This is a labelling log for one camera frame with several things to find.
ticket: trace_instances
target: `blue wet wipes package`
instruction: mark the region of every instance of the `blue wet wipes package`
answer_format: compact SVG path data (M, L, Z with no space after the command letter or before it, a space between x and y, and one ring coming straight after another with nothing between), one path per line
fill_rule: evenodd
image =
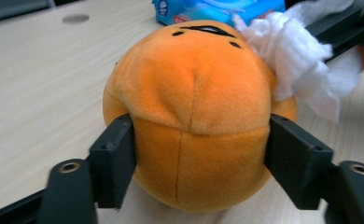
M156 20L165 25L211 20L233 26L233 13L249 24L270 12L285 11L284 0L153 0L152 3L156 10Z

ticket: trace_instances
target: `white cloth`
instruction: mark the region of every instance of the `white cloth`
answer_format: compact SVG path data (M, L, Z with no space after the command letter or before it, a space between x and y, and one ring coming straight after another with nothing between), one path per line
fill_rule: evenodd
M333 12L345 10L353 0L301 2L285 13L273 12L249 26L233 15L235 28L274 70L278 86L275 100L292 95L307 103L319 116L338 121L341 98L359 82L361 62L355 48L328 64L331 46L319 43L304 28Z

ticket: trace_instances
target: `table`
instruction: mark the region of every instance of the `table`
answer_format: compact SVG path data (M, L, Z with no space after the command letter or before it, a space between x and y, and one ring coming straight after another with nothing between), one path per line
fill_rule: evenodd
M88 15L82 23L63 22ZM161 28L150 1L80 1L0 22L0 208L46 186L58 162L84 159L105 129L102 92L115 62ZM364 162L364 73L343 99L339 123L299 103L298 123L335 150L334 162ZM98 210L100 223L324 223L299 211L271 179L249 200L210 214L168 207L134 181L120 211Z

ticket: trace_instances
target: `plush toy mouth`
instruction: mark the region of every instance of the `plush toy mouth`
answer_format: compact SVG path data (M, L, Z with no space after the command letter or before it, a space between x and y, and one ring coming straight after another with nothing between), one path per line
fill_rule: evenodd
M220 29L219 27L212 26L212 25L182 26L181 29L195 30L195 31L207 32L207 33L214 34L214 35L225 35L225 36L229 36L229 37L235 38L234 35L231 35L228 32Z

